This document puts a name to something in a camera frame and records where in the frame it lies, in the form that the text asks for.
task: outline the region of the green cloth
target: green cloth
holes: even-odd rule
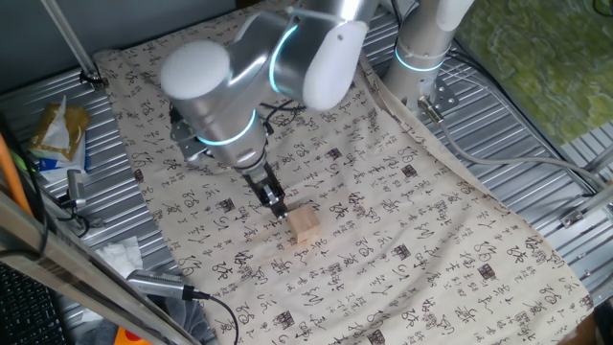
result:
[[[558,144],[613,120],[613,18],[592,0],[475,0],[458,38]]]

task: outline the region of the glowing blue ring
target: glowing blue ring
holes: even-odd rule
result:
[[[417,72],[430,72],[430,71],[434,71],[434,70],[436,70],[436,69],[439,69],[439,67],[443,66],[443,61],[441,61],[441,63],[439,63],[439,65],[438,65],[438,66],[431,67],[431,68],[419,68],[419,67],[414,67],[414,66],[411,66],[410,64],[408,64],[408,63],[406,63],[406,62],[402,61],[402,58],[400,58],[400,55],[398,54],[398,49],[397,49],[397,48],[396,48],[396,58],[398,58],[398,61],[400,61],[400,63],[401,63],[401,64],[402,64],[404,67],[406,67],[406,68],[408,68],[408,69],[410,69],[410,70],[417,71]]]
[[[247,132],[247,130],[249,130],[249,128],[251,127],[251,125],[253,125],[254,121],[256,121],[256,117],[258,117],[258,115],[256,114],[256,109],[253,109],[253,115],[251,115],[251,120],[249,121],[249,125],[247,125],[247,127],[245,129],[242,130],[241,133],[237,134],[236,136],[234,136],[233,138],[230,139],[226,139],[226,140],[222,140],[222,141],[218,141],[218,142],[214,142],[214,141],[210,141],[210,140],[206,140],[206,139],[202,139],[200,137],[196,137],[198,138],[199,141],[203,142],[204,144],[208,145],[208,146],[223,146],[223,145],[228,145],[230,143],[234,143],[235,141],[237,141],[241,136],[245,135],[245,133]]]
[[[268,80],[270,81],[270,86],[273,91],[276,93],[281,93],[279,91],[279,87],[277,87],[277,83],[275,83],[275,64],[277,64],[277,58],[279,57],[279,53],[281,52],[281,48],[284,43],[287,41],[289,36],[298,29],[298,25],[294,25],[289,30],[285,32],[285,34],[281,37],[279,44],[277,45],[277,49],[272,53],[272,57],[270,58],[270,66],[268,67]]]

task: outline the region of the white tissue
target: white tissue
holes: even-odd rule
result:
[[[115,268],[124,278],[135,269],[143,269],[141,250],[135,236],[117,243],[107,244],[102,249],[96,249],[96,254],[100,255],[108,265]],[[102,320],[102,316],[89,309],[83,310],[81,321],[99,320]]]
[[[45,137],[42,139],[42,145],[56,148],[56,149],[68,149],[70,146],[70,135],[68,128],[66,128],[66,119],[64,114],[66,113],[66,96],[61,100],[59,109],[56,110],[56,117],[49,124],[49,129]]]

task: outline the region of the keyboard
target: keyboard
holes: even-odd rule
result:
[[[55,294],[0,264],[0,342],[4,345],[69,345]]]

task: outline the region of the calligraphy-printed fabric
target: calligraphy-printed fabric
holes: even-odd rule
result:
[[[462,179],[457,160],[444,164],[454,158],[414,118],[377,105],[364,61],[334,109],[270,121],[271,167],[290,209],[316,210],[318,239],[296,243],[233,170],[186,162],[170,139],[162,61],[188,41],[229,44],[257,10],[97,57],[153,218],[183,274],[235,312],[241,343],[552,344],[589,314],[588,292],[530,225]],[[202,306],[231,344],[226,310]]]

